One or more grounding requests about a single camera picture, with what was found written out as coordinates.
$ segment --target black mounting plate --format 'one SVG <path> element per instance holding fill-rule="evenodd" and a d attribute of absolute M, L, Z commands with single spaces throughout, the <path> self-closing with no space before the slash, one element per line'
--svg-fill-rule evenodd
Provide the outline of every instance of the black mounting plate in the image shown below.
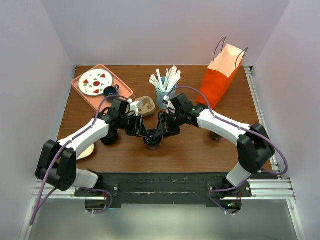
<path fill-rule="evenodd" d="M 104 186 L 113 196 L 112 208 L 120 208 L 121 204 L 166 204 L 166 205 L 206 205 L 216 207 L 208 198 L 211 187 L 219 187 L 228 173 L 182 172 L 182 173 L 99 173 L 103 176 Z M 273 179 L 269 174 L 259 174 L 259 178 Z M 250 184 L 239 188 L 242 197 L 251 197 Z M 222 197 L 237 197 L 238 191 L 211 193 L 211 196 L 223 207 L 235 201 L 220 200 Z M 102 197 L 102 193 L 92 193 L 77 189 L 76 197 Z M 86 206 L 104 202 L 103 199 L 85 201 Z"/>

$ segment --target black bracket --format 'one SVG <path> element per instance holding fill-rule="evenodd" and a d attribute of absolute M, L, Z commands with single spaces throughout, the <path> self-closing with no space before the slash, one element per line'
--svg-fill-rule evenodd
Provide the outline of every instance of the black bracket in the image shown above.
<path fill-rule="evenodd" d="M 59 142 L 52 140 L 44 144 L 35 171 L 35 176 L 38 179 L 44 179 L 51 162 L 60 148 Z M 59 157 L 60 163 L 54 164 L 46 182 L 61 191 L 66 191 L 72 186 L 77 177 L 76 152 L 72 148 L 65 148 Z"/>
<path fill-rule="evenodd" d="M 158 126 L 154 138 L 168 138 L 180 134 L 180 127 L 177 124 L 177 117 L 174 114 L 159 112 Z"/>
<path fill-rule="evenodd" d="M 103 181 L 103 188 L 100 187 L 99 189 L 105 189 L 108 191 L 114 198 L 118 196 L 119 193 L 119 182 L 114 180 L 104 180 Z M 74 195 L 76 197 L 103 197 L 103 193 L 99 191 L 88 191 L 83 187 L 77 187 Z"/>
<path fill-rule="evenodd" d="M 105 189 L 113 196 L 112 208 L 121 208 L 122 204 L 165 204 L 165 205 L 205 205 L 216 207 L 208 198 L 208 191 L 212 188 L 225 188 L 223 185 L 227 173 L 216 172 L 183 172 L 183 173 L 99 173 L 103 176 Z M 258 175 L 259 179 L 277 179 L 267 173 Z M 211 193 L 216 202 L 226 209 L 241 208 L 239 191 L 242 197 L 251 197 L 250 184 L 225 193 Z M 76 197 L 97 197 L 97 193 L 77 189 Z M 238 200 L 223 200 L 233 197 Z M 103 199 L 87 199 L 87 210 L 98 210 L 105 205 Z"/>
<path fill-rule="evenodd" d="M 125 133 L 128 136 L 149 138 L 150 136 L 145 126 L 144 116 L 138 115 L 128 117 Z"/>
<path fill-rule="evenodd" d="M 269 139 L 266 129 L 261 124 L 250 126 L 250 130 Z M 256 174 L 275 154 L 275 149 L 267 141 L 251 133 L 239 136 L 237 150 L 240 165 L 251 174 Z"/>

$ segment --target white backdrop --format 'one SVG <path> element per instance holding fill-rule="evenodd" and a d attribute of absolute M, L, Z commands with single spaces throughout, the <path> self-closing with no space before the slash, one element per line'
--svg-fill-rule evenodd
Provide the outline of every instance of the white backdrop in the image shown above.
<path fill-rule="evenodd" d="M 320 2 L 292 0 L 253 76 L 272 139 L 289 162 L 308 239 L 319 239 Z"/>
<path fill-rule="evenodd" d="M 0 1 L 0 239 L 16 240 L 44 142 L 56 139 L 73 65 L 39 0 Z"/>
<path fill-rule="evenodd" d="M 208 65 L 219 40 L 253 66 L 289 0 L 42 0 L 75 65 Z"/>

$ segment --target mug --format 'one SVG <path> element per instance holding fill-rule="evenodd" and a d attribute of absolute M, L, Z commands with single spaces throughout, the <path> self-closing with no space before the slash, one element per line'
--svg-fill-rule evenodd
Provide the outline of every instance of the mug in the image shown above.
<path fill-rule="evenodd" d="M 165 83 L 165 79 L 166 79 L 165 76 L 161 78 L 162 84 Z M 167 96 L 168 93 L 161 91 L 157 87 L 155 88 L 155 92 L 156 92 L 156 104 L 158 105 L 158 107 L 161 109 L 167 109 L 167 105 L 165 105 L 163 101 L 164 101 L 164 96 Z M 169 99 L 173 99 L 175 96 L 176 96 L 176 91 L 173 91 L 172 93 L 170 93 L 168 97 Z"/>
<path fill-rule="evenodd" d="M 108 97 L 108 96 L 113 96 L 113 95 L 119 95 L 118 93 L 118 90 L 119 90 L 119 85 L 116 84 L 114 86 L 107 86 L 104 90 L 103 90 L 103 95 L 105 97 Z M 108 98 L 106 101 L 108 102 L 112 102 L 113 101 L 113 97 L 111 98 Z"/>

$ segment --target orange paper bag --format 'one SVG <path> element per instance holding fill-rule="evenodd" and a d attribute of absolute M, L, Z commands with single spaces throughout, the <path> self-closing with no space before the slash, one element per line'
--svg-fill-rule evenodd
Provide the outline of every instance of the orange paper bag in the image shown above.
<path fill-rule="evenodd" d="M 223 41 L 222 50 L 215 58 L 217 48 L 213 55 L 213 60 L 208 66 L 204 79 L 200 88 L 209 100 L 211 108 L 215 108 L 220 102 L 224 94 L 230 87 L 248 48 L 241 50 L 235 46 L 227 44 L 224 48 L 226 38 L 224 37 L 219 44 Z M 197 98 L 199 103 L 207 105 L 205 99 L 199 95 Z"/>

